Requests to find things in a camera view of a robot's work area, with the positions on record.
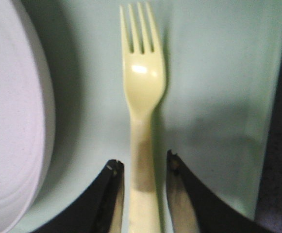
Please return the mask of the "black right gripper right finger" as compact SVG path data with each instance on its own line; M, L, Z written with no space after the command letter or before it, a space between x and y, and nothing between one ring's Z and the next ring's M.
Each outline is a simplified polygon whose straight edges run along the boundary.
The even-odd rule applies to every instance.
M166 196L175 233L268 233L214 194L171 150L166 157Z

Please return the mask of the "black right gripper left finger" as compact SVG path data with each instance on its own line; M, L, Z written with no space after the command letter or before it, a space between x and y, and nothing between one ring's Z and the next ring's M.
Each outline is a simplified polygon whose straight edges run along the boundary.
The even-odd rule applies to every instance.
M124 165L109 160L92 184L36 233L120 233L124 204Z

